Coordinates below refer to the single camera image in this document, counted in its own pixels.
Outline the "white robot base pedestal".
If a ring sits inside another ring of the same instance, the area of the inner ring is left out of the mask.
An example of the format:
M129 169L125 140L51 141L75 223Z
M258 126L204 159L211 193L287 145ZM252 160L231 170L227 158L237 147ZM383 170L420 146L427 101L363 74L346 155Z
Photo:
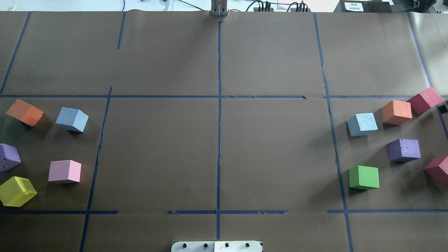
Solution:
M263 252L262 242L243 241L181 241L175 242L171 252Z

